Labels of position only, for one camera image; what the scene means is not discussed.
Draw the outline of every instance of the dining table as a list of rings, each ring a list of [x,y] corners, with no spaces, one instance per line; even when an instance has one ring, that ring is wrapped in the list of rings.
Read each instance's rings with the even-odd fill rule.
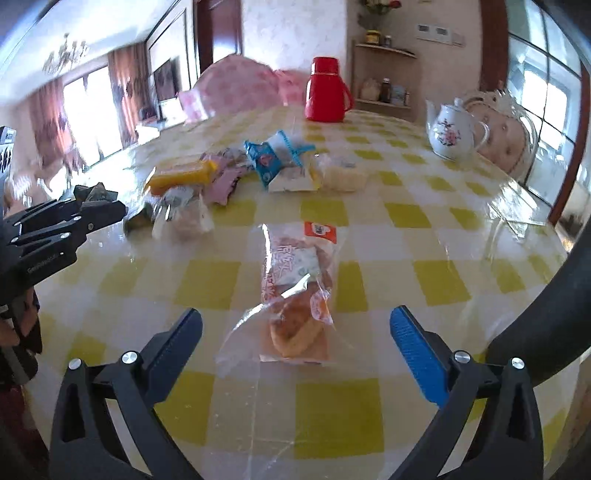
[[[490,341],[542,292],[567,254],[548,211],[478,153],[433,153],[424,127],[352,110],[342,123],[306,120],[300,106],[214,116],[163,130],[91,168],[132,207],[158,165],[263,142],[279,129],[317,154],[359,164],[363,190],[268,192],[256,173],[227,206],[209,207],[213,231],[184,242],[92,232],[77,261],[36,286],[43,353],[26,385],[49,445],[69,360],[88,365],[139,351],[188,307],[203,336],[155,412],[207,479],[387,479],[437,412],[424,399],[389,331],[406,305],[425,330],[483,361]],[[261,302],[260,225],[332,225],[342,239],[330,298],[330,362],[293,365],[239,358],[220,371],[220,349],[244,312]],[[549,460],[577,382],[574,362],[535,387]],[[485,400],[477,400],[445,470],[461,464]],[[134,466],[146,470],[116,402],[115,427]]]

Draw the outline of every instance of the metal screw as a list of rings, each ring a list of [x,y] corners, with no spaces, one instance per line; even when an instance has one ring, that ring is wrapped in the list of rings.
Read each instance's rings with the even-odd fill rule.
[[[525,368],[525,362],[521,358],[512,358],[511,365],[513,365],[517,370],[523,370]]]
[[[468,352],[465,352],[464,350],[457,351],[453,355],[453,357],[456,359],[456,362],[458,362],[459,364],[466,364],[470,360],[472,360],[472,357],[470,356],[470,354]]]
[[[138,354],[135,352],[127,352],[123,354],[121,359],[123,360],[123,363],[129,365],[134,363],[138,359]]]
[[[72,360],[70,360],[70,363],[68,363],[68,368],[70,370],[77,370],[80,368],[81,365],[82,360],[80,360],[79,358],[73,358]]]

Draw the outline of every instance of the white teapot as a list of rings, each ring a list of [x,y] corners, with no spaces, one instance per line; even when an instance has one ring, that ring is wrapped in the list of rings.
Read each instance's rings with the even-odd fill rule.
[[[459,160],[468,157],[480,149],[491,134],[488,125],[478,122],[484,127],[485,135],[475,146],[474,126],[476,118],[463,109],[462,99],[456,98],[454,105],[442,105],[436,115],[433,102],[427,102],[427,135],[433,151],[448,160]]]

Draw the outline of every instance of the clear plastic wrap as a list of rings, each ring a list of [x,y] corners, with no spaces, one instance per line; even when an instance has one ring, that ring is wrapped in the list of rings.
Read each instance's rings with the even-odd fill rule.
[[[328,154],[316,155],[322,186],[337,192],[363,190],[368,180],[367,171],[358,163]]]
[[[156,207],[152,237],[187,241],[213,230],[213,219],[199,187],[174,187]]]
[[[264,238],[261,303],[228,333],[218,364],[329,362],[327,329],[334,329],[329,300],[343,239],[335,227],[311,222],[259,228]]]

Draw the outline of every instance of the doorway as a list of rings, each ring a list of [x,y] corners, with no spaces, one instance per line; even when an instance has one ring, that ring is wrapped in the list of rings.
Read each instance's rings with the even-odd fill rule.
[[[78,151],[88,167],[123,148],[109,67],[66,85],[64,108]]]
[[[232,53],[242,54],[241,0],[195,0],[195,52],[202,74]]]

